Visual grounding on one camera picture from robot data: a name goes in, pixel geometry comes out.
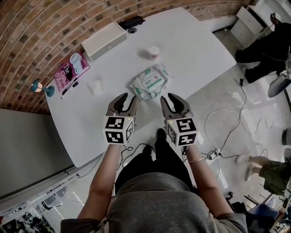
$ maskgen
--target black pants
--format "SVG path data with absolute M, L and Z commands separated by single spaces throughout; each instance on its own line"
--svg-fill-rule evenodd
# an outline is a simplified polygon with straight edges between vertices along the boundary
M 259 41 L 256 41 L 244 50 L 238 50 L 235 59 L 241 63 L 260 61 L 260 64 L 255 68 L 246 70 L 245 76 L 249 83 L 257 81 L 259 78 L 274 71 L 281 73 L 286 68 L 284 61 L 276 61 L 264 55 L 261 52 Z
M 192 182 L 186 166 L 179 156 L 173 151 L 169 143 L 159 138 L 155 143 L 156 160 L 153 161 L 151 156 L 138 154 L 129 164 L 127 164 L 120 172 L 115 182 L 115 193 L 127 181 L 139 175 L 150 172 L 162 172 L 170 174 L 183 181 L 192 192 L 197 193 L 192 186 Z

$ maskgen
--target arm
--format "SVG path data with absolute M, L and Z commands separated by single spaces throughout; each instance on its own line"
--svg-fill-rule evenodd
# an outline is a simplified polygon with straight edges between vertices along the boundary
M 121 145 L 108 146 L 90 185 L 88 199 L 78 218 L 92 218 L 101 221 L 105 217 L 112 196 L 120 152 Z
M 188 161 L 195 161 L 202 157 L 196 145 L 190 145 L 186 155 Z M 213 216 L 216 218 L 222 214 L 233 213 L 231 207 L 220 191 L 218 182 L 212 170 L 204 159 L 189 164 L 197 184 L 199 196 L 205 202 Z

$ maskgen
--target package of wet wipes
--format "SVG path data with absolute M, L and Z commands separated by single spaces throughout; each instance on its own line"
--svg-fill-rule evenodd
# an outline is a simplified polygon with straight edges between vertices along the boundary
M 171 80 L 163 64 L 154 65 L 139 74 L 130 84 L 136 95 L 144 101 L 156 98 Z

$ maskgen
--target black shoe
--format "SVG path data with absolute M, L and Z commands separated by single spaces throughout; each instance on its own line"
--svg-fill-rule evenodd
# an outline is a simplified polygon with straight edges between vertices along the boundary
M 157 133 L 156 133 L 156 137 L 157 139 L 163 139 L 163 140 L 167 140 L 167 134 L 165 132 L 165 130 L 163 128 L 159 128 Z
M 151 146 L 145 146 L 145 148 L 142 150 L 142 153 L 144 155 L 149 155 L 151 156 Z

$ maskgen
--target power strip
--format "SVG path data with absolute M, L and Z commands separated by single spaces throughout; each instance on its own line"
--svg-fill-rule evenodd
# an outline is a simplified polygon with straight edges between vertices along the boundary
M 215 151 L 213 151 L 211 154 L 209 154 L 209 158 L 206 158 L 206 163 L 208 165 L 212 164 L 217 158 L 218 158 L 218 153 L 219 153 L 220 149 L 216 149 Z

